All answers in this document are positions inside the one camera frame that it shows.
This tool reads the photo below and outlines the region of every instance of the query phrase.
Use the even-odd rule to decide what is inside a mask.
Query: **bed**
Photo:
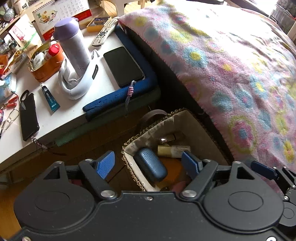
[[[192,111],[229,163],[296,170],[296,48],[273,21],[171,0],[119,22],[153,66],[162,100]]]

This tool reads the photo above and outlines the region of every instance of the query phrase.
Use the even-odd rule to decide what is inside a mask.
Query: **blue and white vase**
[[[10,20],[12,20],[15,16],[15,11],[13,8],[9,8],[7,3],[4,3],[3,8],[5,10],[5,14],[3,16],[3,19],[7,22],[9,22]]]

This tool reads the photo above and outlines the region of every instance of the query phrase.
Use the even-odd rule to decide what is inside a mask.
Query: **plastic bag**
[[[16,75],[10,73],[3,80],[0,80],[0,102],[10,97],[16,90]]]

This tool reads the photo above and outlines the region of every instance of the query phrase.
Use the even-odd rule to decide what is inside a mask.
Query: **pink floral blanket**
[[[126,14],[211,117],[236,160],[296,170],[296,50],[249,10],[163,1]]]

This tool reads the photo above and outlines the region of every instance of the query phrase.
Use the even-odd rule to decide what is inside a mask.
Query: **calendar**
[[[54,25],[69,17],[76,17],[78,21],[91,16],[88,0],[51,0],[33,12],[37,26],[45,40],[54,31]]]

